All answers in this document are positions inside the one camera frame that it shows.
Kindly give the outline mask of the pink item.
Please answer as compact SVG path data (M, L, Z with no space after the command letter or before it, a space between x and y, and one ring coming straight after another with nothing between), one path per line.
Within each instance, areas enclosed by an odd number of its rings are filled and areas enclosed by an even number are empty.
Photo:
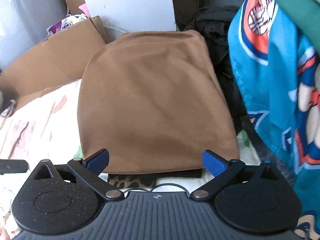
M86 3L80 5L80 6L79 6L79 9L86 15L87 18L90 18L90 17L91 17L90 12L89 12L89 9L88 9Z

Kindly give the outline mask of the cream bear print bedsheet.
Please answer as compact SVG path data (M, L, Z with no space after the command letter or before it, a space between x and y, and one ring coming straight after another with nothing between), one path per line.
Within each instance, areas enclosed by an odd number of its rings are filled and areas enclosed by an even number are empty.
M11 204L35 166L42 159L65 164L82 157L77 121L80 85L78 80L39 95L11 117L1 118L1 159L22 159L29 166L25 173L1 176L1 239L12 239L20 232ZM156 178L152 187L156 191L177 191L179 185L193 191L212 179L202 170L150 176Z

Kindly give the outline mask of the leopard print cloth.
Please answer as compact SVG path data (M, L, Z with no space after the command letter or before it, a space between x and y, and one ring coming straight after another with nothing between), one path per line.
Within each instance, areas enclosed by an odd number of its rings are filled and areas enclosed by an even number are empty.
M149 174L109 174L107 182L118 189L128 188L152 188L156 178Z

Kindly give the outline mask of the purple white detergent bag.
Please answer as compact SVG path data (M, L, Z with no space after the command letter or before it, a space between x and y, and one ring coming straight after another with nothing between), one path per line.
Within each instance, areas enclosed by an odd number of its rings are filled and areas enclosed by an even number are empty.
M57 22L56 24L47 28L48 36L54 35L55 33L59 32L63 29L67 29L70 26L76 25L86 19L87 19L87 16L85 14L69 15L68 17L64 18L63 20L61 20L61 21Z

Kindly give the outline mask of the teal patterned garment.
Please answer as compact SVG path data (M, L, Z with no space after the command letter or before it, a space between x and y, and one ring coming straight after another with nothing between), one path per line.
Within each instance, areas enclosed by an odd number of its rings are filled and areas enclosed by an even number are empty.
M244 0L228 44L247 115L302 202L295 233L319 239L319 53L275 0Z

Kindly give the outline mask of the brown printed t-shirt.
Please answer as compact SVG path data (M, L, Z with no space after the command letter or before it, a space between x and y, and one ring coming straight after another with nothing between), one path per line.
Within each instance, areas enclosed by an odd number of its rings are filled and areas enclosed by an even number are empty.
M78 101L82 154L107 149L111 174L202 167L239 157L233 120L196 31L124 34L89 60Z

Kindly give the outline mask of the brown cardboard sheet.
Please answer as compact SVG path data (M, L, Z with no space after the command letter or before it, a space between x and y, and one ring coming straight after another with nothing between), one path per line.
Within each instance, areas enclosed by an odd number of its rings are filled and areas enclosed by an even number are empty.
M68 27L35 45L1 73L4 102L17 108L82 78L89 59L110 38L99 16Z

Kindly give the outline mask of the black folded garment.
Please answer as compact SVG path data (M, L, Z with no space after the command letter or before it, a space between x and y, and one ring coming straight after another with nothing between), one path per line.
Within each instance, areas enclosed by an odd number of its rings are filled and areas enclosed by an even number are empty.
M205 39L214 72L233 119L236 133L242 130L241 119L246 109L234 79L229 57L228 30L235 15L235 7L204 7L193 17L185 30L193 29Z

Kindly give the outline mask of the light green garment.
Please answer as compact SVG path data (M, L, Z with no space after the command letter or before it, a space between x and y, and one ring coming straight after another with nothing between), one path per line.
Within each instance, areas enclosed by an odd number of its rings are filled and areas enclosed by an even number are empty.
M319 53L319 0L275 0Z

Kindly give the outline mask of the floral folded cloth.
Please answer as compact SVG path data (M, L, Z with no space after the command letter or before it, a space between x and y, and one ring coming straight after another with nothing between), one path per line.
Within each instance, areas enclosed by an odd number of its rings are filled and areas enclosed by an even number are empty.
M1 117L8 118L13 115L16 107L16 101L14 99L11 99L10 101L7 101L3 108L1 109Z

